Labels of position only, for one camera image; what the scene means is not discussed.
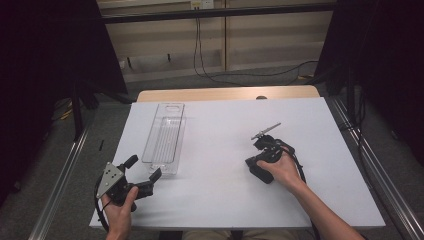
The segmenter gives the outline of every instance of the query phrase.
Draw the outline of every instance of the clear plastic container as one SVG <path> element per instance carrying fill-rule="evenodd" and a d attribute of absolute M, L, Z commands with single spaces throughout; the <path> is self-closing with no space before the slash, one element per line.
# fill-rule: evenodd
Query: clear plastic container
<path fill-rule="evenodd" d="M 158 104 L 142 157 L 150 173 L 158 168 L 163 174 L 177 173 L 184 128 L 183 103 Z"/>

